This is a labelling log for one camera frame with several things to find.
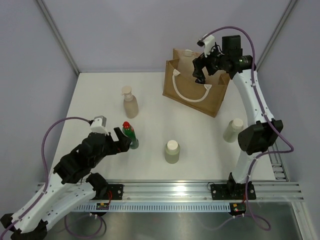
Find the green dish soap bottle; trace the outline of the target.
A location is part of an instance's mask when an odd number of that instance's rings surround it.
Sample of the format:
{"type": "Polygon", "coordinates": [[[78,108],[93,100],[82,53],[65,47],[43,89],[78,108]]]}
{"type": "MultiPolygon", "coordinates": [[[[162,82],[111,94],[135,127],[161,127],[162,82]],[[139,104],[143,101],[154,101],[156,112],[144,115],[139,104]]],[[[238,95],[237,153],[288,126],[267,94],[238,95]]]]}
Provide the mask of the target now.
{"type": "Polygon", "coordinates": [[[123,122],[122,132],[131,140],[130,148],[133,150],[137,149],[139,147],[139,140],[136,137],[134,128],[128,121],[123,122]]]}

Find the beige pump soap bottle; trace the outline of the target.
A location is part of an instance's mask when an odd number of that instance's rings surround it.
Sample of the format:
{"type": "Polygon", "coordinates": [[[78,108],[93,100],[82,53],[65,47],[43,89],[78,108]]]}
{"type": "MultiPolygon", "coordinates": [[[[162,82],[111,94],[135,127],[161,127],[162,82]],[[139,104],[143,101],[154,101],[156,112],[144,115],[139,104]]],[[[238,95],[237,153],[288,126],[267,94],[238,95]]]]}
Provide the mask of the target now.
{"type": "Polygon", "coordinates": [[[129,119],[135,118],[139,113],[139,106],[136,97],[132,93],[132,87],[124,86],[121,89],[121,95],[123,96],[123,107],[126,116],[129,119]]]}

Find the olive bottle white cap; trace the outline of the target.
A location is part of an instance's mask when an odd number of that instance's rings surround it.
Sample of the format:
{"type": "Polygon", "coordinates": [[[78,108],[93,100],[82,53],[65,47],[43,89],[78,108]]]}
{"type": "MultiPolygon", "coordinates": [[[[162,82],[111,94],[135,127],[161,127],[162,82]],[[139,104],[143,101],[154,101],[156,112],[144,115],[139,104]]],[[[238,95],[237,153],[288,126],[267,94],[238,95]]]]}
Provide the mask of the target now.
{"type": "Polygon", "coordinates": [[[228,143],[233,143],[238,139],[238,134],[244,129],[244,121],[240,118],[231,120],[223,132],[223,139],[228,143]]]}
{"type": "Polygon", "coordinates": [[[169,140],[164,147],[164,158],[167,163],[175,164],[180,158],[180,145],[176,140],[169,140]]]}

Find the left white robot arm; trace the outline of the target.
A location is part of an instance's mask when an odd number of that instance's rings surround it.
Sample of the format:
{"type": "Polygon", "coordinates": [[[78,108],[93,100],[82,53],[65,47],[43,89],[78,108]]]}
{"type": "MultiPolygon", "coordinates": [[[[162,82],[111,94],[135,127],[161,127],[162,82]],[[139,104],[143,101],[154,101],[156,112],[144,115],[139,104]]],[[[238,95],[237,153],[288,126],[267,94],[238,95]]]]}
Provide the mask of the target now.
{"type": "Polygon", "coordinates": [[[114,132],[117,141],[109,132],[91,132],[60,159],[44,186],[24,207],[1,217],[3,227],[12,232],[12,240],[43,240],[48,230],[76,206],[111,196],[106,179],[91,170],[106,156],[130,149],[131,139],[118,127],[114,132]]]}

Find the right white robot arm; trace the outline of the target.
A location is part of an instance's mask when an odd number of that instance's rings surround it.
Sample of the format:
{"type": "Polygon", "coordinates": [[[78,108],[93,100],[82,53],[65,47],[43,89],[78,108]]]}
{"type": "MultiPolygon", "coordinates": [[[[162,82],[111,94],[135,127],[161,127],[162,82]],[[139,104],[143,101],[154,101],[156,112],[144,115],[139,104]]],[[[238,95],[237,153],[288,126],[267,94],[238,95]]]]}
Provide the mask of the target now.
{"type": "Polygon", "coordinates": [[[247,116],[247,128],[237,137],[240,155],[235,169],[226,183],[210,185],[213,200],[254,200],[255,188],[251,181],[255,164],[271,147],[283,129],[283,122],[276,120],[268,109],[259,86],[252,55],[243,55],[240,35],[224,36],[218,46],[213,35],[203,37],[197,45],[204,52],[192,63],[196,82],[205,83],[203,69],[212,76],[222,70],[229,74],[237,87],[247,116]]]}

